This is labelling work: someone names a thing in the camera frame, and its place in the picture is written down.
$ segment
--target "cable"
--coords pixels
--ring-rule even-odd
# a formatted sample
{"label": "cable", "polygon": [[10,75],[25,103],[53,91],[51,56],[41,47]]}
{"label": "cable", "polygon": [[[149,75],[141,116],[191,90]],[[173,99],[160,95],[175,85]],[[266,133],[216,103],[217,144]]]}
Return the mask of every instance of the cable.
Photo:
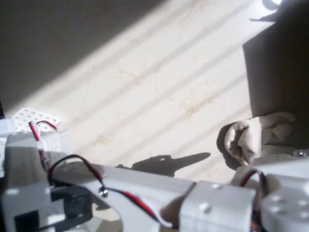
{"label": "cable", "polygon": [[[266,177],[265,177],[264,173],[262,171],[258,170],[258,169],[249,170],[245,174],[245,177],[242,179],[239,186],[244,187],[246,185],[246,183],[248,182],[248,180],[256,173],[258,173],[258,175],[259,175],[262,196],[265,196],[265,194],[266,194]],[[253,220],[251,220],[251,231],[252,232],[259,231],[258,225]]]}
{"label": "cable", "polygon": [[259,174],[260,184],[261,184],[262,190],[264,190],[265,187],[266,187],[266,178],[265,178],[263,172],[260,171],[260,170],[257,170],[257,169],[251,169],[250,171],[248,171],[246,173],[245,177],[240,182],[239,186],[241,186],[241,187],[245,186],[246,183],[248,182],[248,180],[256,173]]}
{"label": "cable", "polygon": [[162,226],[168,227],[168,228],[177,228],[171,222],[165,221],[161,217],[160,213],[156,212],[156,210],[154,210],[153,207],[151,207],[151,204],[146,203],[145,200],[142,200],[140,197],[135,196],[128,191],[121,191],[121,190],[117,190],[117,189],[114,189],[114,188],[106,188],[104,186],[104,183],[103,183],[103,176],[89,163],[89,161],[87,161],[85,158],[83,158],[79,155],[72,154],[72,155],[66,156],[66,157],[58,160],[56,163],[54,163],[54,165],[49,169],[49,172],[48,172],[49,183],[50,184],[53,183],[54,170],[61,162],[65,161],[65,160],[69,160],[69,159],[75,159],[75,158],[81,159],[83,161],[83,163],[86,165],[86,167],[88,168],[88,170],[102,184],[102,187],[100,187],[100,189],[99,189],[100,192],[103,192],[105,190],[106,190],[106,193],[108,191],[118,192],[118,193],[122,194],[123,196],[125,196],[126,198],[128,198],[131,202],[133,202],[136,206],[138,206],[140,209],[142,209],[145,213],[147,213],[153,219],[158,221]]}
{"label": "cable", "polygon": [[103,189],[106,189],[104,184],[103,184],[103,177],[102,175],[88,162],[88,160],[86,160],[84,157],[81,157],[79,155],[75,155],[75,154],[72,154],[72,155],[68,155],[60,160],[58,160],[56,163],[53,164],[53,166],[49,169],[49,172],[48,172],[48,180],[49,180],[49,183],[52,184],[53,182],[53,172],[56,168],[56,166],[58,166],[60,163],[62,163],[63,161],[65,160],[70,160],[70,159],[81,159],[83,161],[83,163],[86,165],[86,167],[88,168],[88,170],[95,176],[95,178],[102,184],[102,188]]}
{"label": "cable", "polygon": [[39,125],[40,123],[45,123],[45,124],[49,125],[50,127],[54,128],[55,131],[58,131],[57,126],[55,126],[53,123],[51,123],[49,121],[42,120],[42,121],[37,122],[36,124]]}
{"label": "cable", "polygon": [[[41,142],[41,132],[37,128],[36,124],[33,121],[30,121],[28,124],[29,124],[29,127],[30,127],[33,135],[34,135],[35,140],[37,142]],[[43,168],[45,169],[45,171],[49,170],[50,167],[51,167],[50,160],[46,156],[42,147],[39,147],[39,155],[40,155],[41,164],[42,164]]]}

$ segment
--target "marble floor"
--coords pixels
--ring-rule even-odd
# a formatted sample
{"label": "marble floor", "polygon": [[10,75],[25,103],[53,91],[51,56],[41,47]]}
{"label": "marble floor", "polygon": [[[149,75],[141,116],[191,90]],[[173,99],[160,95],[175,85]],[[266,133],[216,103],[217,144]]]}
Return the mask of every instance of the marble floor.
{"label": "marble floor", "polygon": [[274,23],[265,2],[10,3],[5,114],[61,116],[93,163],[226,183],[218,135],[255,114],[245,48]]}

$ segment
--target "white cloth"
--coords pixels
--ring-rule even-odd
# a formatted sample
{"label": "white cloth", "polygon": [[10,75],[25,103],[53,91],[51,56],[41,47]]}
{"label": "white cloth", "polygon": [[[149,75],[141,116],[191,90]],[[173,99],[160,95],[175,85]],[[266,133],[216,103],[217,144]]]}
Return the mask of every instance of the white cloth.
{"label": "white cloth", "polygon": [[225,148],[241,165],[248,165],[253,159],[268,154],[267,150],[271,153],[274,146],[266,144],[283,141],[291,133],[289,123],[294,120],[291,113],[277,112],[237,122],[225,135]]}

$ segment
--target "white perforated panel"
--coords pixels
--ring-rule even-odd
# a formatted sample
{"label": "white perforated panel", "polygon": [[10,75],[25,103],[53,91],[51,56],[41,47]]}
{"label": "white perforated panel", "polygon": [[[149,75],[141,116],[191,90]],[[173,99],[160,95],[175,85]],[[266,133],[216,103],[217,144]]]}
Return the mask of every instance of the white perforated panel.
{"label": "white perforated panel", "polygon": [[[17,131],[30,131],[30,127],[28,125],[29,121],[34,121],[37,123],[39,121],[45,120],[53,123],[56,126],[61,123],[59,117],[33,109],[31,107],[21,108],[16,114],[13,115],[12,118],[14,119]],[[53,128],[44,123],[40,123],[38,128],[41,131],[53,131]]]}

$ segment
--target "red and black wire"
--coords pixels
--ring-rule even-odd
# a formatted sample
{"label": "red and black wire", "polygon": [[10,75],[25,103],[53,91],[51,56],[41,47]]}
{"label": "red and black wire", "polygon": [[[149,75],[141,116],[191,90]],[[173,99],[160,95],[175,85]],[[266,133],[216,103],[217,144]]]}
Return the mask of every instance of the red and black wire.
{"label": "red and black wire", "polygon": [[85,158],[79,156],[79,155],[68,155],[60,160],[58,160],[56,163],[54,163],[54,165],[49,169],[48,171],[48,181],[50,184],[53,184],[54,179],[53,179],[53,173],[55,168],[62,162],[69,160],[69,159],[81,159],[82,162],[85,164],[85,166],[87,167],[87,169],[93,174],[93,176],[100,182],[101,187],[99,188],[99,192],[106,192],[105,195],[103,195],[104,197],[107,197],[107,193],[108,191],[113,191],[113,192],[117,192],[120,193],[121,195],[125,196],[126,198],[128,198],[131,202],[133,202],[137,207],[139,207],[140,209],[142,209],[145,213],[147,213],[150,217],[152,217],[154,220],[158,221],[160,224],[166,226],[166,227],[170,227],[170,228],[177,228],[177,226],[172,225],[169,222],[165,222],[162,221],[163,219],[161,218],[161,216],[156,213],[154,211],[154,209],[152,209],[148,204],[146,204],[141,198],[139,198],[138,196],[135,196],[134,194],[128,192],[128,191],[121,191],[121,190],[117,190],[117,189],[113,189],[113,188],[106,188],[104,183],[103,183],[103,176],[91,165],[91,163],[89,163],[89,161],[87,161]]}
{"label": "red and black wire", "polygon": [[[247,182],[249,181],[249,179],[254,174],[258,174],[259,175],[259,183],[260,183],[260,186],[261,186],[261,192],[262,192],[263,196],[265,196],[266,195],[266,177],[265,177],[264,173],[261,170],[258,170],[258,169],[251,169],[251,170],[249,170],[245,174],[243,179],[241,180],[239,186],[244,187],[247,184]],[[259,220],[252,220],[251,221],[251,232],[259,232],[259,231],[261,231],[260,228],[261,228],[261,226],[260,226]]]}
{"label": "red and black wire", "polygon": [[[34,135],[35,140],[37,142],[41,142],[40,131],[36,127],[36,124],[34,124],[33,121],[30,121],[28,124],[29,124],[29,127],[30,127],[33,135]],[[44,152],[42,147],[39,148],[39,155],[40,155],[40,160],[41,160],[42,166],[47,171],[48,169],[50,169],[51,163],[50,163],[49,158],[46,156],[46,154],[45,154],[45,152]]]}
{"label": "red and black wire", "polygon": [[55,131],[58,131],[57,126],[54,125],[53,123],[49,122],[49,121],[42,120],[42,121],[38,121],[36,124],[39,125],[41,123],[45,123],[45,124],[49,125],[50,127],[54,128]]}

